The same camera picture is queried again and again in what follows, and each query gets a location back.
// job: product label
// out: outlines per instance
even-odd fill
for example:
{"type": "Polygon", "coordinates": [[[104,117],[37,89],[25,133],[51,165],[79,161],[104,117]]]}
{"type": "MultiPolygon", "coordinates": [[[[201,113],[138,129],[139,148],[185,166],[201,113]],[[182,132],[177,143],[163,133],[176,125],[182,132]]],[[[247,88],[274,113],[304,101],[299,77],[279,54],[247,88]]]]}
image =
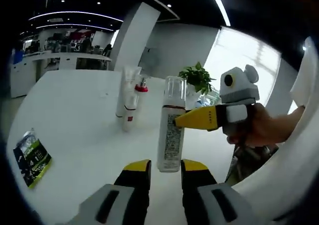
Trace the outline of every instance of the product label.
{"type": "Polygon", "coordinates": [[[181,128],[176,127],[173,121],[180,114],[169,114],[167,119],[167,133],[165,140],[165,160],[179,160],[179,146],[181,140],[181,128]]]}

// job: spray bottle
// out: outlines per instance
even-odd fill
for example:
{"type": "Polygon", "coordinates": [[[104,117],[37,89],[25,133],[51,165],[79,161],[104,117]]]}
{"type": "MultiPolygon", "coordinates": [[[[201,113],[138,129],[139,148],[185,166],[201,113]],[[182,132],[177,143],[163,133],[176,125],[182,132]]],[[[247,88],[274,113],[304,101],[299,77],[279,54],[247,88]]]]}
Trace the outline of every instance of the spray bottle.
{"type": "Polygon", "coordinates": [[[186,85],[186,80],[180,77],[169,76],[165,81],[157,160],[160,172],[179,171],[184,128],[176,127],[173,122],[185,113],[186,85]]]}

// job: ceiling light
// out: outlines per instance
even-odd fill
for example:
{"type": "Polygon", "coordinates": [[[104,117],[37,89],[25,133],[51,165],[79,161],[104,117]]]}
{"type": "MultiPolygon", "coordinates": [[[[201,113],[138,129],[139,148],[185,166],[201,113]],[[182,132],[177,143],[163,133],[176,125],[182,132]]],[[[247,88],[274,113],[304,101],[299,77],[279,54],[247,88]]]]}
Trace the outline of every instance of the ceiling light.
{"type": "Polygon", "coordinates": [[[223,15],[223,18],[224,18],[226,26],[230,26],[230,21],[228,19],[228,15],[226,13],[226,10],[224,8],[224,5],[223,5],[222,1],[221,0],[215,0],[215,1],[216,1],[217,5],[219,7],[219,10],[220,10],[221,14],[223,15]]]}
{"type": "Polygon", "coordinates": [[[99,28],[99,29],[104,29],[104,30],[109,30],[109,31],[113,31],[111,29],[108,28],[104,28],[104,27],[98,27],[98,26],[92,26],[92,25],[85,25],[85,24],[75,24],[75,23],[62,23],[62,24],[51,24],[51,25],[44,25],[44,26],[40,26],[40,27],[36,27],[36,29],[38,28],[43,28],[43,27],[52,27],[52,26],[82,26],[82,27],[94,27],[94,28],[99,28]]]}
{"type": "Polygon", "coordinates": [[[102,15],[102,14],[98,14],[98,13],[93,13],[93,12],[81,12],[81,11],[48,12],[48,13],[45,13],[45,14],[41,14],[41,15],[38,15],[38,16],[35,16],[35,17],[32,17],[32,18],[29,18],[29,20],[35,19],[35,18],[37,18],[37,17],[47,16],[47,15],[52,15],[52,14],[57,14],[57,13],[84,13],[84,14],[95,15],[95,16],[100,16],[100,17],[107,17],[107,18],[110,18],[110,19],[114,19],[114,20],[116,20],[116,21],[123,22],[123,20],[119,20],[119,19],[114,18],[114,17],[109,17],[109,16],[106,16],[106,15],[102,15]]]}

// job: potted plant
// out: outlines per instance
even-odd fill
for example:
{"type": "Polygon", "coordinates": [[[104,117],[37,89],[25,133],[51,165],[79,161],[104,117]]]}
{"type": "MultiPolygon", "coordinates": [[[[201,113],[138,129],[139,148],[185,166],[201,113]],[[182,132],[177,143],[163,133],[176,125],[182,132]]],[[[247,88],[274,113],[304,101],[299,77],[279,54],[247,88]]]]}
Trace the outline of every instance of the potted plant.
{"type": "Polygon", "coordinates": [[[200,62],[194,67],[185,67],[178,75],[187,80],[186,99],[189,103],[195,103],[200,95],[206,95],[212,91],[210,81],[216,80],[202,67],[200,62]]]}

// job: white pillar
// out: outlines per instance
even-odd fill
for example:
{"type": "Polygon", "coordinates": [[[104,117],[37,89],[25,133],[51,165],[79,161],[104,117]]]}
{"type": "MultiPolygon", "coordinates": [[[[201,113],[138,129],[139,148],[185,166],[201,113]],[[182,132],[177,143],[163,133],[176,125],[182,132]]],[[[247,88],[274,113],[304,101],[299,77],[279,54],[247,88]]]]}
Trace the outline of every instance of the white pillar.
{"type": "Polygon", "coordinates": [[[137,67],[160,12],[146,3],[135,6],[126,15],[115,40],[110,68],[121,71],[125,66],[137,67]]]}

